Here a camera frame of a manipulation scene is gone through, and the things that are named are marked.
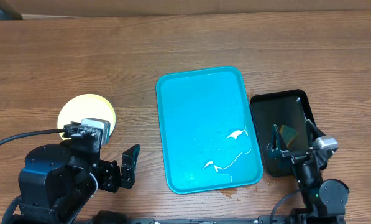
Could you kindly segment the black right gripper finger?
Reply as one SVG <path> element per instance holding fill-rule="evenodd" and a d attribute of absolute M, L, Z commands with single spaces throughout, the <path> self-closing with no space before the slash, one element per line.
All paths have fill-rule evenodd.
<path fill-rule="evenodd" d="M 305 125 L 309 146 L 312 146 L 313 142 L 317 138 L 325 136 L 325 134 L 310 119 L 305 121 Z"/>
<path fill-rule="evenodd" d="M 279 128 L 276 124 L 272 126 L 271 142 L 267 146 L 268 156 L 273 159 L 281 159 L 288 154 L 288 146 L 285 144 Z"/>

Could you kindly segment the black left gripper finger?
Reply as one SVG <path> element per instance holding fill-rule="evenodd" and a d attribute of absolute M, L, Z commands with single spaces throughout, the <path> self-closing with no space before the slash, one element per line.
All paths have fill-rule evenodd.
<path fill-rule="evenodd" d="M 136 170 L 137 160 L 140 152 L 140 144 L 135 144 L 122 153 L 122 165 Z"/>
<path fill-rule="evenodd" d="M 131 189 L 135 183 L 135 169 L 133 166 L 122 165 L 121 187 Z"/>

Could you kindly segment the green yellow sponge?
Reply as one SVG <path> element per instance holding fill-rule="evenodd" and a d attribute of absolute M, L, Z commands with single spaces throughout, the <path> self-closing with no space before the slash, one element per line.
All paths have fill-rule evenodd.
<path fill-rule="evenodd" d="M 298 132 L 286 125 L 281 125 L 279 129 L 279 133 L 282 136 L 282 139 L 287 147 L 290 147 L 292 142 L 297 138 Z"/>

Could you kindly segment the yellow-green plate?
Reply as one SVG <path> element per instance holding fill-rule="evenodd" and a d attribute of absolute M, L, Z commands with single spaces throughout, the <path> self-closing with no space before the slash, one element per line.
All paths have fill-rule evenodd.
<path fill-rule="evenodd" d="M 83 94 L 72 98 L 61 109 L 57 118 L 57 128 L 72 121 L 80 123 L 85 118 L 95 118 L 109 121 L 109 135 L 112 135 L 116 125 L 116 113 L 112 104 L 102 96 Z"/>

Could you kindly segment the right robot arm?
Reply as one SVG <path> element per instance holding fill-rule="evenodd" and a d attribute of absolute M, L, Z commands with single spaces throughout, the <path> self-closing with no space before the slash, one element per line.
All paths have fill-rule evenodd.
<path fill-rule="evenodd" d="M 280 128 L 272 126 L 272 140 L 267 147 L 268 155 L 291 170 L 298 189 L 284 196 L 272 209 L 269 223 L 344 223 L 348 186 L 340 180 L 324 180 L 322 171 L 338 149 L 338 142 L 325 135 L 309 119 L 305 121 L 308 147 L 290 151 Z M 300 193 L 303 208 L 293 208 L 287 216 L 276 216 L 278 207 L 292 196 Z"/>

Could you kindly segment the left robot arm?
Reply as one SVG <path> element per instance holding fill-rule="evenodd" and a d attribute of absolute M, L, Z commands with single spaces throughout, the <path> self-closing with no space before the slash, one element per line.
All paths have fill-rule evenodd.
<path fill-rule="evenodd" d="M 30 151 L 19 174 L 20 195 L 8 206 L 3 223 L 73 223 L 98 191 L 131 189 L 140 151 L 122 153 L 122 165 L 100 158 L 101 143 L 65 140 Z"/>

